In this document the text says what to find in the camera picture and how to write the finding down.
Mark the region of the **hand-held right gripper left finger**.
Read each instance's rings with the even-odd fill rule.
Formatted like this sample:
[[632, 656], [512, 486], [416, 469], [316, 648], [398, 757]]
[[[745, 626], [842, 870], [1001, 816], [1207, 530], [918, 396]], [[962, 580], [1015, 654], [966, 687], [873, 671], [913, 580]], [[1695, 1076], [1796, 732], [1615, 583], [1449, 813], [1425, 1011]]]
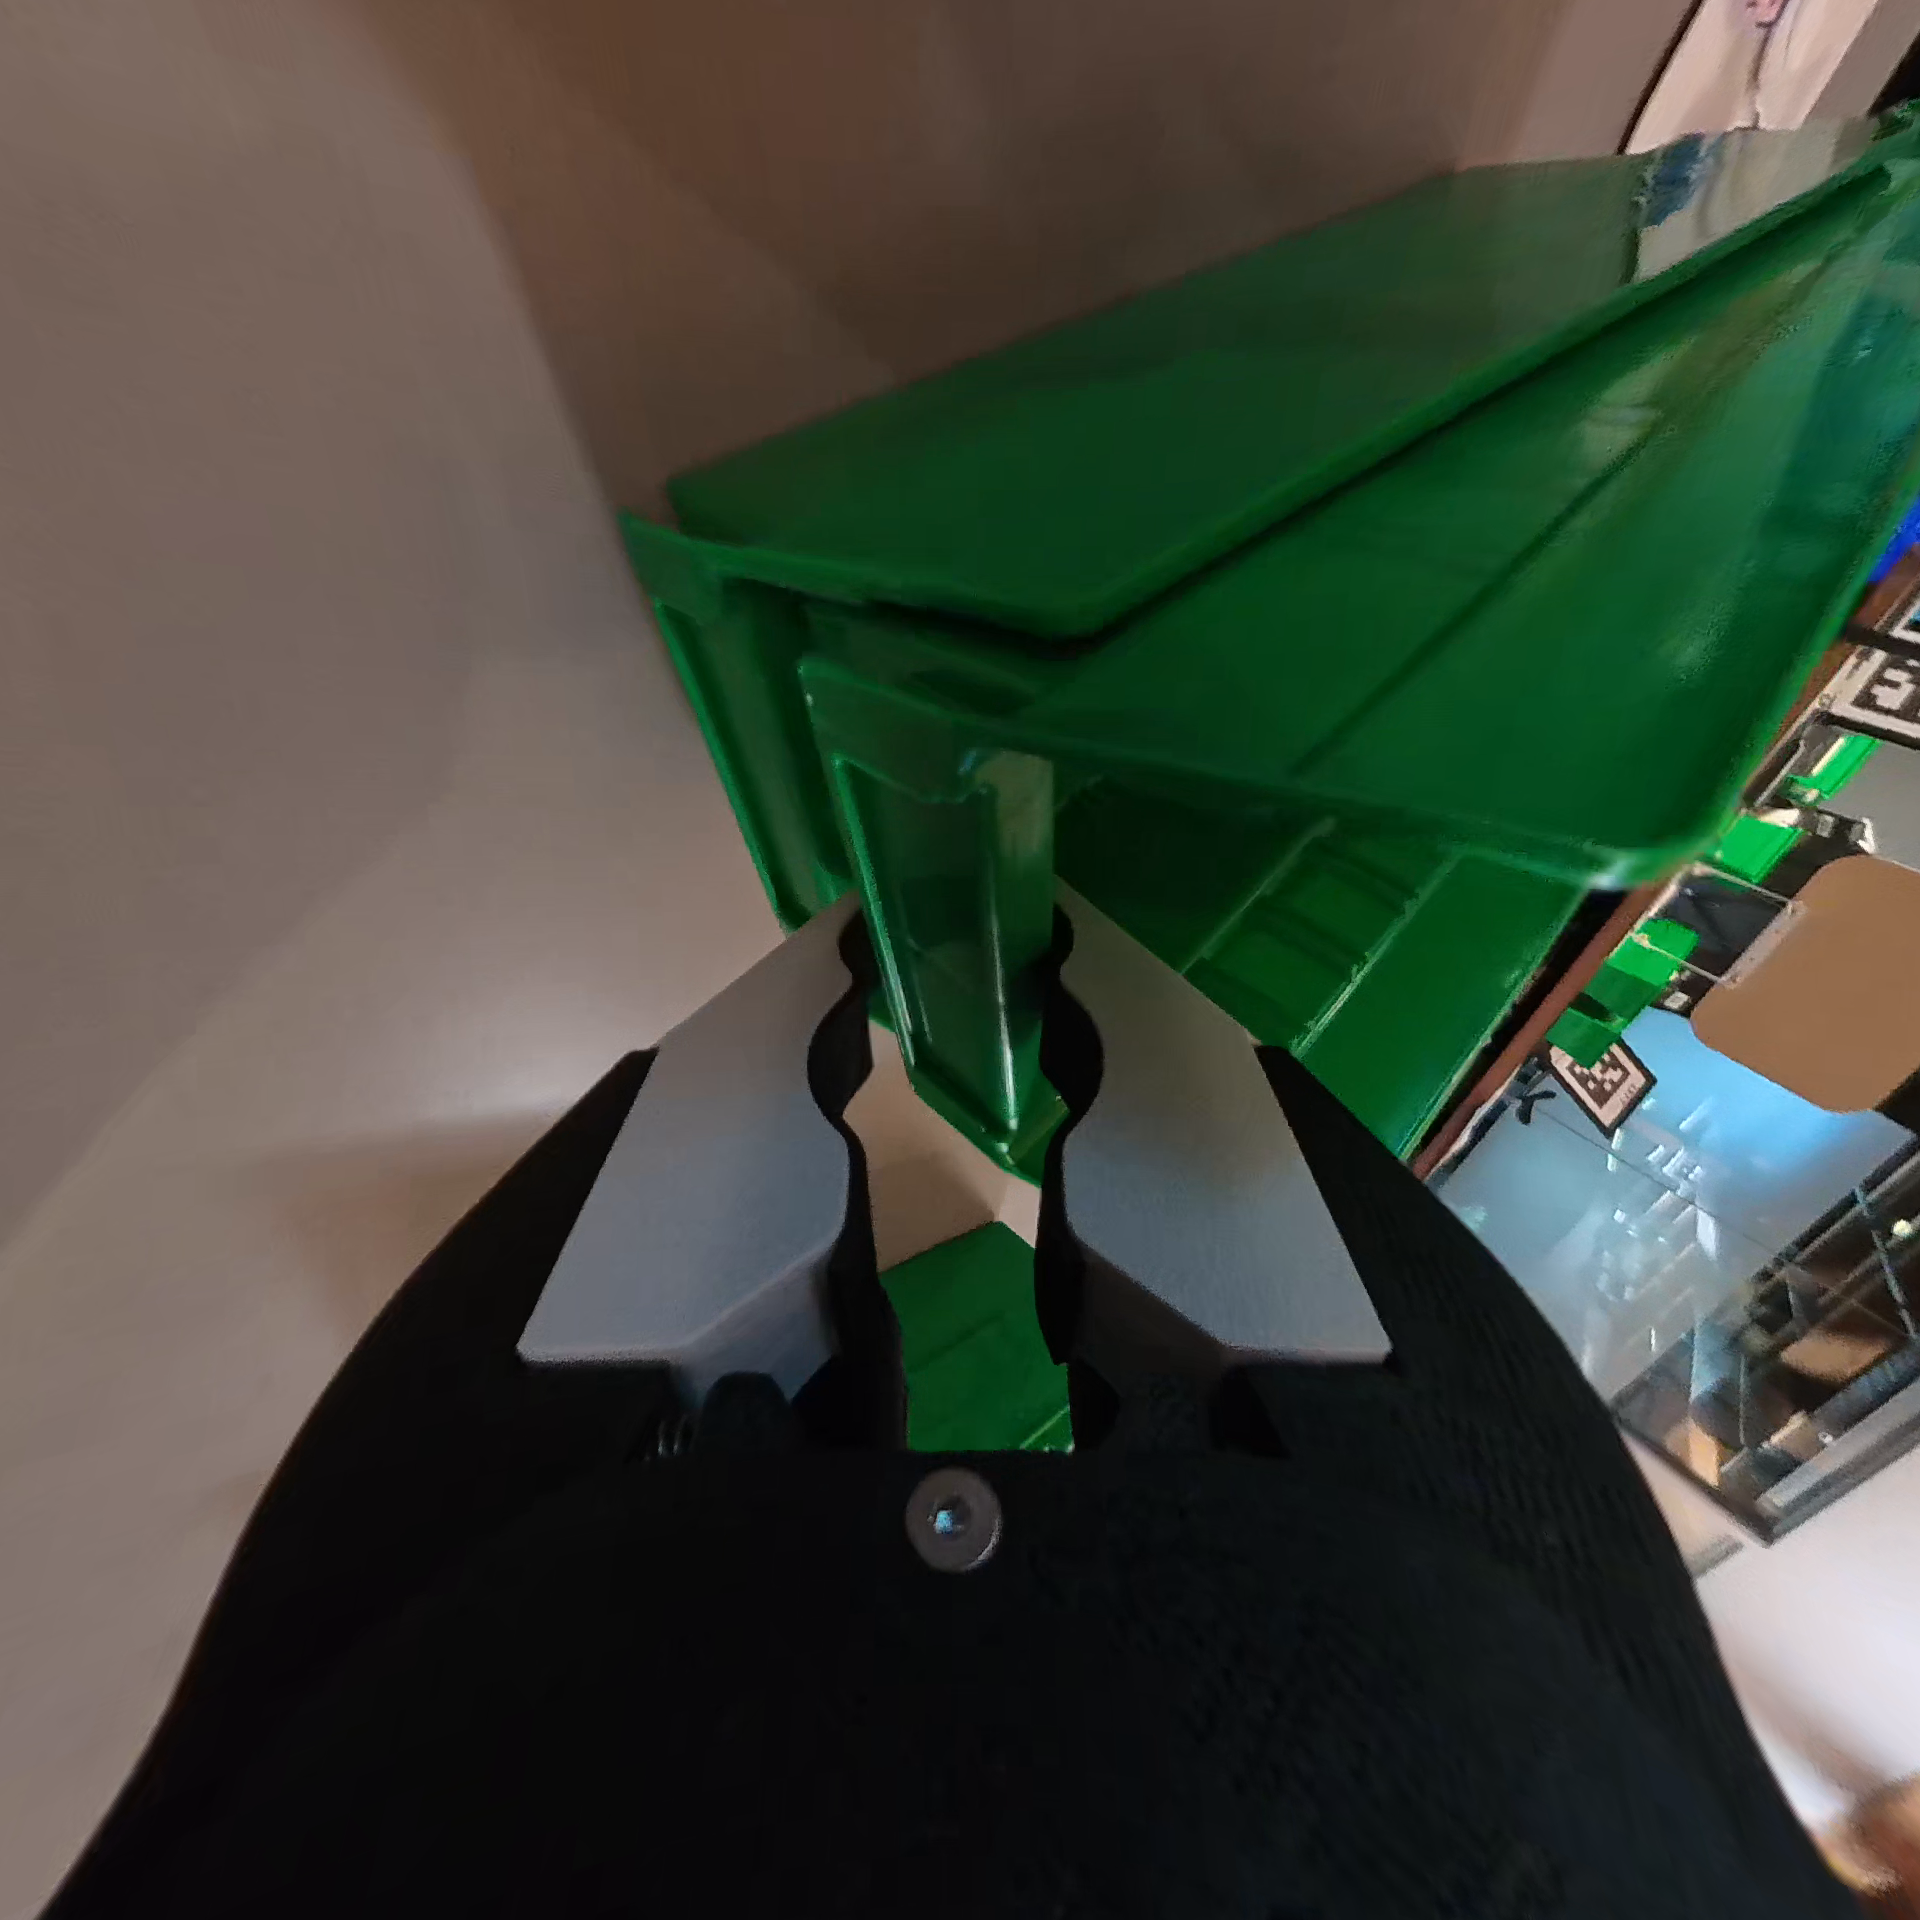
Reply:
[[830, 1443], [906, 1443], [868, 1156], [873, 941], [843, 895], [674, 1026], [577, 1214], [518, 1356], [641, 1368], [686, 1413], [770, 1378]]

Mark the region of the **glass display case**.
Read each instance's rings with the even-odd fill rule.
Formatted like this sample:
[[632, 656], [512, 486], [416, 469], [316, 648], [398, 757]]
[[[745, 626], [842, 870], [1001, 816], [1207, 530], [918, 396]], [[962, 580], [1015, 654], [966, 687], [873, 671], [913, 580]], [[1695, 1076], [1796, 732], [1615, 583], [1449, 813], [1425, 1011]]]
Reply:
[[1915, 1131], [1832, 1112], [1646, 1012], [1603, 1130], [1520, 1071], [1435, 1176], [1622, 1435], [1774, 1546], [1915, 1447]]

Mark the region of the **fiducial marker tag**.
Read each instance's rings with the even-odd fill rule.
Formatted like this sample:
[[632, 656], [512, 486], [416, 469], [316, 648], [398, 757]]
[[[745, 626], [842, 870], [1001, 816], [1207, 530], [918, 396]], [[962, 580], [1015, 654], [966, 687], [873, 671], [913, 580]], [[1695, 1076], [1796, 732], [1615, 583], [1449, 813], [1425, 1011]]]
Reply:
[[1918, 751], [1918, 597], [1879, 626], [1852, 622], [1846, 637], [1857, 648], [1835, 679], [1832, 723]]
[[1545, 1066], [1607, 1150], [1618, 1150], [1625, 1125], [1657, 1087], [1657, 1074], [1625, 1039], [1612, 1039], [1591, 1062], [1551, 1044]]

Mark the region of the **brown cardboard sheet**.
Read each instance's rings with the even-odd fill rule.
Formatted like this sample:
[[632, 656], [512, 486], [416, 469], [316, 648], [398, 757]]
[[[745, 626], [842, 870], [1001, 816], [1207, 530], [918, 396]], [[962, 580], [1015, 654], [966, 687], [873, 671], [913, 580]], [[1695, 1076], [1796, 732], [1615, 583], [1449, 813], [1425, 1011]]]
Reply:
[[1918, 1070], [1918, 870], [1818, 870], [1705, 998], [1704, 1046], [1827, 1112], [1883, 1109]]

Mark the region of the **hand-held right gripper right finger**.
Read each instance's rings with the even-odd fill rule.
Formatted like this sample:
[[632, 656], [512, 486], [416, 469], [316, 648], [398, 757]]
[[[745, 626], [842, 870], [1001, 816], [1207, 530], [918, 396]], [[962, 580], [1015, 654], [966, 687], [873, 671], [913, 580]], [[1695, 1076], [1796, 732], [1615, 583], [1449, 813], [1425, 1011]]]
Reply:
[[1048, 964], [1036, 1308], [1073, 1450], [1161, 1384], [1204, 1421], [1251, 1368], [1390, 1360], [1259, 1043], [1083, 895], [1056, 895]]

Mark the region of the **cluster of small green bins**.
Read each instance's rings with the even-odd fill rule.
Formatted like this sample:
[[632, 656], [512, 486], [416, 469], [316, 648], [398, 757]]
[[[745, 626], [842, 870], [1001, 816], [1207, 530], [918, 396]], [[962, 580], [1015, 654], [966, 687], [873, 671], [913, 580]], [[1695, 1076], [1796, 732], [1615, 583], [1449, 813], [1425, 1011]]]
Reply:
[[1873, 735], [1812, 725], [1763, 803], [1740, 811], [1612, 949], [1545, 1046], [1595, 1068], [1643, 1012], [1691, 1018], [1816, 874], [1876, 850], [1873, 822], [1839, 808], [1876, 751]]

